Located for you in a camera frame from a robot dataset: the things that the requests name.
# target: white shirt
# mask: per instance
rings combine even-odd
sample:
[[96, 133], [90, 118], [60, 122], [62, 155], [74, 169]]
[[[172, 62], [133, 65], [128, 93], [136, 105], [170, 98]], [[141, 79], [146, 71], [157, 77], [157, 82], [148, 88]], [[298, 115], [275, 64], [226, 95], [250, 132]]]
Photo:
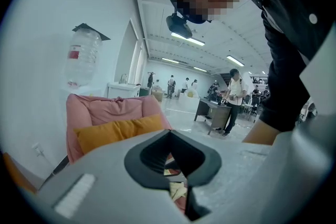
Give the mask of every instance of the white shirt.
[[188, 89], [188, 81], [182, 83], [182, 89]]
[[169, 86], [173, 85], [173, 83], [174, 83], [174, 79], [170, 78], [170, 80], [169, 80]]
[[[248, 91], [248, 85], [244, 82], [243, 79], [242, 79], [241, 84], [240, 84], [240, 79], [238, 79], [237, 81], [235, 81], [234, 79], [231, 79], [228, 89], [229, 91], [231, 91], [230, 95], [234, 95], [234, 94], [241, 95], [243, 91], [246, 91], [246, 92]], [[228, 98], [227, 101], [231, 104], [241, 105], [243, 102], [243, 99], [235, 97], [233, 100], [230, 100]]]

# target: red label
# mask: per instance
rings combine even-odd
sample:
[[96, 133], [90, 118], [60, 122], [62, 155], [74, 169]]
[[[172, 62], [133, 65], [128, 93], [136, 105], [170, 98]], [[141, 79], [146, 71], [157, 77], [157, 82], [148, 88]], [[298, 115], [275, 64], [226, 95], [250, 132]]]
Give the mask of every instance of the red label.
[[78, 59], [79, 51], [72, 50], [69, 52], [68, 59]]

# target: ceiling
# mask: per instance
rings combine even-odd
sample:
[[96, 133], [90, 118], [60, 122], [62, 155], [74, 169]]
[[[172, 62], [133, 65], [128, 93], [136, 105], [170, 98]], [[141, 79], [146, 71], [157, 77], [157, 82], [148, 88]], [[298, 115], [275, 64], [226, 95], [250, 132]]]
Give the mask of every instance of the ceiling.
[[166, 18], [174, 8], [169, 0], [138, 0], [141, 23], [149, 58], [179, 61], [177, 65], [198, 67], [211, 74], [227, 73], [238, 68], [226, 58], [231, 55], [258, 76], [266, 74], [272, 61], [265, 39], [261, 11], [251, 0], [240, 0], [233, 8], [223, 12], [219, 20], [211, 23], [193, 24], [188, 22], [193, 37], [205, 42], [199, 46], [171, 36]]

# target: dark desk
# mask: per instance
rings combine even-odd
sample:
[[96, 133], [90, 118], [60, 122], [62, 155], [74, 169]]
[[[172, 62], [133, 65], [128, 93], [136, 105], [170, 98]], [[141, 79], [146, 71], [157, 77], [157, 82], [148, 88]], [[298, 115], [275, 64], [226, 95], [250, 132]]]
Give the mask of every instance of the dark desk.
[[220, 127], [223, 130], [226, 126], [227, 120], [229, 119], [230, 109], [231, 108], [225, 105], [217, 105], [213, 102], [207, 101], [206, 99], [200, 99], [194, 121], [196, 121], [197, 116], [208, 116], [211, 121], [208, 134], [210, 134], [213, 128]]

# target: black hair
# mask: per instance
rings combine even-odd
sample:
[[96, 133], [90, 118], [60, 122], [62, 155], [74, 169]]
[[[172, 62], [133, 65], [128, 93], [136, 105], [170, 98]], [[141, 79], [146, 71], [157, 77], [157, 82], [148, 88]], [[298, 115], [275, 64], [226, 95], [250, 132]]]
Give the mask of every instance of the black hair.
[[230, 76], [233, 78], [233, 76], [235, 75], [235, 73], [239, 73], [238, 69], [231, 69], [230, 70]]
[[190, 7], [188, 0], [170, 0], [176, 11], [181, 13], [188, 21], [195, 24], [202, 24], [205, 22], [202, 15], [196, 13], [196, 9]]

